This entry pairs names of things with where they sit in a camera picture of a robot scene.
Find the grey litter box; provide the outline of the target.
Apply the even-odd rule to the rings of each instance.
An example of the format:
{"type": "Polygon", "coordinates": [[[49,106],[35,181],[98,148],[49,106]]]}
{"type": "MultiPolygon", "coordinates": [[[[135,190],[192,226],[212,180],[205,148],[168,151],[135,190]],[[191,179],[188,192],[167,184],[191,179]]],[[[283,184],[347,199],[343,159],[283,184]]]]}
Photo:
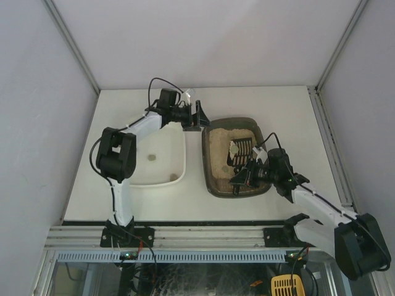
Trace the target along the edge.
{"type": "Polygon", "coordinates": [[[253,148],[264,140],[255,120],[230,117],[214,120],[202,131],[202,162],[206,187],[215,197],[246,198],[266,193],[271,185],[257,188],[234,186],[230,179],[248,160],[254,159],[253,148]]]}

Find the black litter scoop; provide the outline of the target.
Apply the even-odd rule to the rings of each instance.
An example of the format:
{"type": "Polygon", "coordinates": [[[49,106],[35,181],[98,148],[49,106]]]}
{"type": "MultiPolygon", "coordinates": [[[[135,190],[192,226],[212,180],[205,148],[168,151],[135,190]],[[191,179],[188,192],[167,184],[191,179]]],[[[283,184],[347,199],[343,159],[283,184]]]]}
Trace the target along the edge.
{"type": "Polygon", "coordinates": [[[234,175],[242,169],[247,161],[252,157],[252,138],[239,138],[231,139],[228,155],[227,155],[227,165],[232,167],[234,175]],[[238,146],[239,152],[237,154],[230,153],[231,146],[238,146]]]}

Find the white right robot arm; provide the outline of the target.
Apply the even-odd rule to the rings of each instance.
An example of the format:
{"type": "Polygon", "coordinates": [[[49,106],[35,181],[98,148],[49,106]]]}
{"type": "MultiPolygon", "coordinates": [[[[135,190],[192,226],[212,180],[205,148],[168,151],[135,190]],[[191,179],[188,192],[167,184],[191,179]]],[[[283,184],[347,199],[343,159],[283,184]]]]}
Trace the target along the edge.
{"type": "Polygon", "coordinates": [[[287,161],[263,165],[250,160],[230,179],[235,187],[274,185],[277,193],[302,208],[302,213],[285,222],[290,241],[319,248],[333,257],[342,273],[353,281],[391,266],[391,255],[377,220],[337,207],[318,194],[309,180],[292,171],[287,161]]]}

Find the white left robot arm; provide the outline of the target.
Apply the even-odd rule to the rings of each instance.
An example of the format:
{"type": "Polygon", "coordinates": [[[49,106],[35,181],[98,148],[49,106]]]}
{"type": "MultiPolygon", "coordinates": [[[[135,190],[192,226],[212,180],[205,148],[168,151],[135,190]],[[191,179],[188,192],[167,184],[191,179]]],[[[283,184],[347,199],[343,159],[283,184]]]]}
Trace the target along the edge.
{"type": "Polygon", "coordinates": [[[124,128],[107,127],[95,142],[98,147],[95,172],[104,178],[112,194],[114,224],[128,226],[133,220],[129,179],[136,169],[138,144],[152,133],[169,123],[180,123],[184,131],[200,131],[210,125],[210,120],[201,107],[201,101],[192,105],[161,103],[146,108],[146,113],[124,128]]]}

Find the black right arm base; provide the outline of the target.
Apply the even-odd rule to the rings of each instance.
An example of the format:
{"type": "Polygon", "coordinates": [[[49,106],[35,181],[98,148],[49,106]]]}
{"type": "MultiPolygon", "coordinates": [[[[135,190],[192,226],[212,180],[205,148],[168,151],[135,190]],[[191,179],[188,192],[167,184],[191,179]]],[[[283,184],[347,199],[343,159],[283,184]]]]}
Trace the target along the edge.
{"type": "Polygon", "coordinates": [[[314,246],[297,238],[294,230],[294,227],[298,222],[305,222],[308,218],[308,215],[300,213],[284,220],[282,226],[264,228],[263,238],[265,246],[269,248],[304,247],[306,245],[314,246]]]}

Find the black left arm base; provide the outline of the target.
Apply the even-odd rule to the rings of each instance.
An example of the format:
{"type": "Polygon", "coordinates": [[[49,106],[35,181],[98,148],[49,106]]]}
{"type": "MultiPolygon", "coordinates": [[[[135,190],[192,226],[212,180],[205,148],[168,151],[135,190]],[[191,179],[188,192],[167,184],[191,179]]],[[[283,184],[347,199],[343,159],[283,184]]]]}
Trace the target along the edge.
{"type": "Polygon", "coordinates": [[[137,227],[133,220],[127,226],[119,226],[107,220],[102,230],[100,247],[152,247],[154,238],[154,228],[137,227]]]}

